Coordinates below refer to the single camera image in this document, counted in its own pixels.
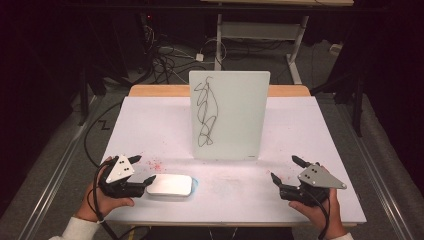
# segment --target black cable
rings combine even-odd
[[[88,127],[87,132],[85,133],[84,136],[84,151],[85,154],[88,157],[88,160],[90,160],[90,162],[95,166],[95,167],[99,167],[99,165],[93,160],[93,158],[91,157],[90,153],[88,152],[88,147],[87,147],[87,138],[88,138],[88,134],[90,133],[91,129],[93,128],[93,126],[97,123],[97,121],[100,120],[101,117],[103,117],[106,113],[108,113],[110,110],[112,110],[114,107],[121,105],[122,102],[119,103],[115,103],[114,105],[110,106],[108,109],[106,109],[105,112],[103,112],[98,118],[96,118],[96,120],[93,121],[93,123]]]
[[[124,232],[118,239],[124,239],[124,237],[126,235],[128,235],[132,231],[139,229],[139,228],[146,228],[146,229],[150,230],[150,228],[146,227],[146,226],[135,226],[135,227],[132,227],[131,229],[129,229],[128,231]],[[147,233],[144,236],[142,236],[141,239],[144,239],[147,236],[148,233],[149,233],[149,231],[147,231]]]
[[[106,223],[103,213],[100,212],[99,203],[97,202],[97,181],[99,178],[100,171],[105,167],[109,166],[111,162],[104,161],[96,170],[96,174],[94,174],[94,181],[93,181],[93,202],[94,202],[94,210],[95,214],[97,216],[98,222],[102,225],[102,227],[106,230],[106,232],[109,234],[109,236],[113,240],[119,240],[118,236],[116,236],[115,232],[110,228],[110,226]]]

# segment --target human hand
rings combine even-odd
[[[325,200],[323,202],[323,207],[329,212],[329,226],[327,232],[325,234],[326,239],[333,239],[337,237],[341,237],[347,234],[346,229],[342,225],[341,217],[340,217],[340,204],[337,200],[337,190],[334,188],[330,189],[329,200]],[[305,215],[311,223],[317,227],[320,231],[325,228],[325,216],[321,210],[321,208],[309,207],[301,202],[291,201],[289,202],[289,206],[296,209],[301,214]]]
[[[111,159],[112,157],[108,157],[105,161],[110,161]],[[103,171],[104,168],[100,171],[99,177],[102,175]],[[115,208],[123,206],[134,206],[134,201],[131,198],[111,198],[104,195],[100,188],[97,188],[95,191],[99,210],[104,217],[106,217]],[[97,222],[97,215],[90,206],[94,208],[93,183],[88,185],[81,206],[74,216],[90,222]]]

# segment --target white board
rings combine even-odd
[[[257,159],[270,73],[191,71],[193,156]]]

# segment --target black marker drawing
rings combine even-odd
[[[211,134],[215,121],[218,118],[218,103],[208,82],[210,78],[212,77],[207,77],[204,83],[199,83],[194,89],[195,92],[200,92],[199,98],[197,99],[197,106],[199,107],[197,119],[202,124],[197,139],[199,147],[205,144],[213,144]]]

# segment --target cable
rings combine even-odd
[[[105,167],[109,166],[111,163],[109,161],[103,162],[96,170],[96,174],[94,174],[94,181],[93,181],[93,202],[94,202],[94,210],[95,214],[97,216],[97,219],[99,220],[98,223],[100,223],[103,228],[106,230],[106,232],[109,234],[109,236],[113,240],[119,240],[118,236],[116,236],[115,232],[110,228],[110,226],[106,223],[102,212],[100,212],[99,203],[97,202],[97,181],[99,178],[100,171]]]
[[[91,157],[90,153],[88,152],[88,147],[87,147],[87,138],[88,138],[88,134],[90,133],[91,129],[93,128],[93,126],[100,120],[100,118],[102,118],[106,113],[108,113],[110,110],[112,110],[114,107],[121,105],[123,103],[123,101],[119,102],[119,103],[115,103],[112,106],[110,106],[108,109],[106,109],[105,112],[103,112],[99,117],[96,118],[96,120],[93,121],[93,123],[90,125],[90,127],[88,128],[87,132],[85,133],[84,136],[84,151],[85,154],[88,157],[88,160],[90,160],[90,162],[95,166],[95,167],[99,167],[99,165],[93,160],[93,158]]]

